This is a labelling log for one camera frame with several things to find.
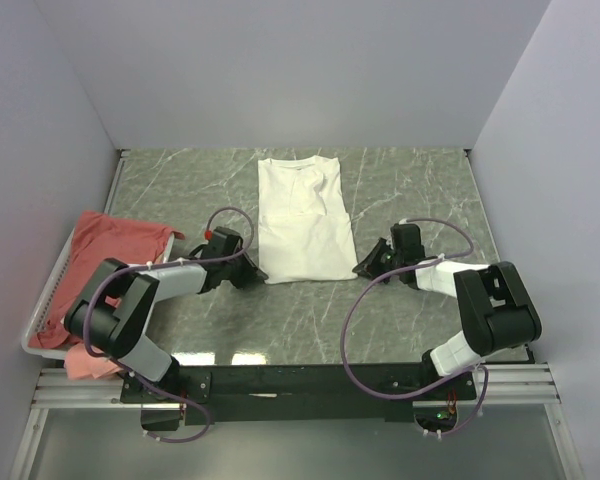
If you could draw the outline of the white t-shirt red print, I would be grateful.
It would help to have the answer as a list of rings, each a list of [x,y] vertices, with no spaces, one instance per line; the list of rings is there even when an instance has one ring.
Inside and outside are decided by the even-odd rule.
[[[338,158],[260,160],[259,266],[269,285],[346,281],[358,264]]]

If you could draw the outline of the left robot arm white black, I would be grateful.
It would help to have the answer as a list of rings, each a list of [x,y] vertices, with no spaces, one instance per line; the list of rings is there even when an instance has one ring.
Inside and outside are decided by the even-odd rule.
[[[146,334],[154,304],[205,294],[225,281],[242,290],[267,278],[246,253],[240,234],[217,227],[189,256],[173,262],[141,266],[103,260],[68,309],[63,325],[94,352],[144,377],[146,392],[166,402],[184,394],[186,384],[179,362]]]

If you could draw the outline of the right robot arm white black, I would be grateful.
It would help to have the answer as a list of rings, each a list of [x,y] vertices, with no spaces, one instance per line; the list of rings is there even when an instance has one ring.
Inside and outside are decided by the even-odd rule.
[[[340,351],[349,378],[361,390],[377,398],[413,398],[424,394],[440,399],[463,375],[484,358],[540,338],[542,325],[537,310],[515,267],[510,262],[468,264],[462,258],[474,251],[467,233],[441,221],[467,241],[467,249],[453,254],[429,256],[421,240],[423,220],[403,219],[390,228],[388,239],[379,238],[352,272],[369,279],[370,285],[398,278],[417,291],[433,292],[457,301],[461,330],[443,344],[425,352],[417,365],[416,382],[409,393],[382,393],[359,381],[345,352],[346,333],[341,333]]]

